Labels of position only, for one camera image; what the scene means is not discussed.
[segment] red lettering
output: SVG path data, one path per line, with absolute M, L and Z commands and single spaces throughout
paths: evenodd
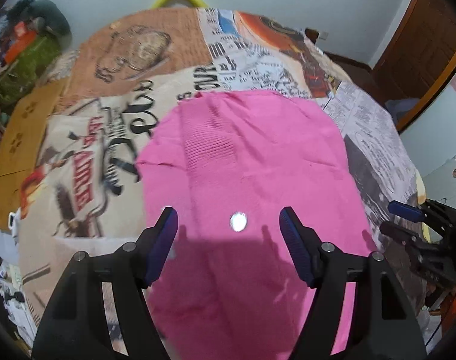
M 99 121 L 102 116 L 94 116 L 88 122 L 88 135 L 83 138 L 83 148 L 87 148 L 96 141 L 98 131 L 103 127 L 103 122 Z
M 81 211 L 87 203 L 93 200 L 93 184 L 91 183 L 93 168 L 92 155 L 92 151 L 80 151 L 74 155 L 74 192 L 78 211 Z

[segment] cardboard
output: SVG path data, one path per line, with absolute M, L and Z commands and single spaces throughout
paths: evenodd
M 46 119 L 68 79 L 35 88 L 16 105 L 0 144 L 0 229 L 8 231 L 8 214 L 20 206 L 19 188 L 33 171 Z

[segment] cable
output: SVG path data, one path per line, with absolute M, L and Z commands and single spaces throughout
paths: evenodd
M 455 296 L 453 297 L 453 300 L 451 301 L 450 306 L 448 307 L 448 310 L 447 310 L 445 315 L 448 315 L 450 313 L 451 307 L 453 306 L 453 303 L 455 303 L 455 299 L 456 299 L 456 292 L 455 292 Z M 436 335 L 436 333 L 438 332 L 442 322 L 443 322 L 443 320 L 440 319 L 440 323 L 438 324 L 438 326 L 436 327 L 435 331 L 432 333 L 432 335 L 430 336 L 430 338 L 426 342 L 425 347 L 427 347 L 427 345 L 430 343 L 432 338 Z

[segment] clutter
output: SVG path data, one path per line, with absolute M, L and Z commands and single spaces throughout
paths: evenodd
M 9 320 L 16 325 L 19 336 L 29 348 L 32 348 L 37 327 L 29 312 L 22 289 L 15 288 L 11 280 L 12 278 L 8 275 L 0 278 L 0 294 L 3 298 L 3 305 L 8 312 Z
M 0 11 L 0 106 L 6 114 L 34 88 L 70 36 L 52 1 L 20 0 Z
M 8 269 L 9 266 L 2 262 L 0 265 L 0 278 L 6 279 L 8 277 Z
M 26 36 L 28 38 L 22 40 L 19 47 L 24 47 L 32 35 Z M 58 42 L 51 35 L 37 36 L 25 47 L 9 68 L 0 75 L 1 109 L 11 114 L 16 102 L 31 92 L 39 76 L 60 52 Z

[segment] illustration of face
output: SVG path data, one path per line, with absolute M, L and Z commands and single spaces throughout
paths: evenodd
M 167 33 L 141 25 L 114 32 L 111 44 L 96 64 L 95 76 L 107 83 L 137 77 L 165 58 L 170 43 Z

